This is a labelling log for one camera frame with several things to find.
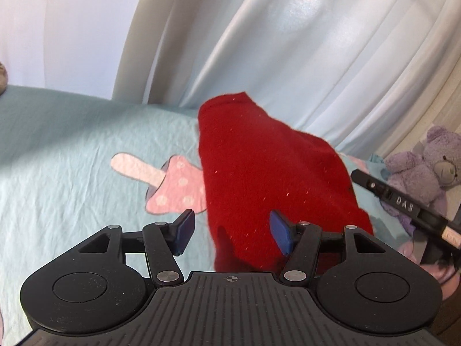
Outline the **red knitted garment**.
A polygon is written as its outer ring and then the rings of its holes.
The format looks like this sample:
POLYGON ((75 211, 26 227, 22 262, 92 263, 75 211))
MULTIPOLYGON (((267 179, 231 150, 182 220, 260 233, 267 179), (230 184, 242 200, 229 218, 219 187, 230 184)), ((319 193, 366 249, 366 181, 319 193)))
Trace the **red knitted garment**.
POLYGON ((216 271, 282 270, 286 259, 270 233, 273 210, 327 232, 349 224, 372 231, 327 141, 275 120, 246 93, 210 99, 198 121, 216 271))

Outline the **purple teddy bear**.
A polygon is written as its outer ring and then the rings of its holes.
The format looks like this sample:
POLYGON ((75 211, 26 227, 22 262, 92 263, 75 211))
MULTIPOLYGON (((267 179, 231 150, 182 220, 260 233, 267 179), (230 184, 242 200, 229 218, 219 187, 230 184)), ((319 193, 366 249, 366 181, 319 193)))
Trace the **purple teddy bear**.
POLYGON ((384 160, 391 187, 432 208, 447 214, 446 191, 460 185, 460 135, 445 127, 427 131, 420 153, 399 152, 384 160))

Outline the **teal mushroom-print bed sheet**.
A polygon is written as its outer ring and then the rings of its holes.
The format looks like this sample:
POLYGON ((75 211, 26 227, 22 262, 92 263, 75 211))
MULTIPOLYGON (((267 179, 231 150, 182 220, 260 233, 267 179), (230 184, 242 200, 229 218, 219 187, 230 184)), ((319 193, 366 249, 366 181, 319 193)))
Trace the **teal mushroom-print bed sheet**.
POLYGON ((20 304, 29 275, 109 224, 139 231, 156 221, 147 185, 111 168, 119 152, 199 166, 196 112, 20 86, 1 95, 3 345, 31 330, 20 304))

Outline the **white sheer curtain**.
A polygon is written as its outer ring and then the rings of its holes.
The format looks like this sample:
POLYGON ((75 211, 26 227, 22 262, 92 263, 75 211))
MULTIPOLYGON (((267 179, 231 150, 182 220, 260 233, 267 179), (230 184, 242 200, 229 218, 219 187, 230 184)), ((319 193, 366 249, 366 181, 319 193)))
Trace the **white sheer curtain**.
POLYGON ((115 100, 247 93, 359 157, 388 154, 460 60, 460 0, 139 0, 115 100))

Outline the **grey-brown plush toy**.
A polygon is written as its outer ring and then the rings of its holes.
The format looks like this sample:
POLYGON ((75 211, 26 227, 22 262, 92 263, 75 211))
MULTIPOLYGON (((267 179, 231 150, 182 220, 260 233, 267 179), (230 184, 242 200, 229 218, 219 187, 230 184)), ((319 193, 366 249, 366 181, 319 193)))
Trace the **grey-brown plush toy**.
POLYGON ((0 95, 2 95, 8 87, 9 77, 5 66, 0 63, 0 95))

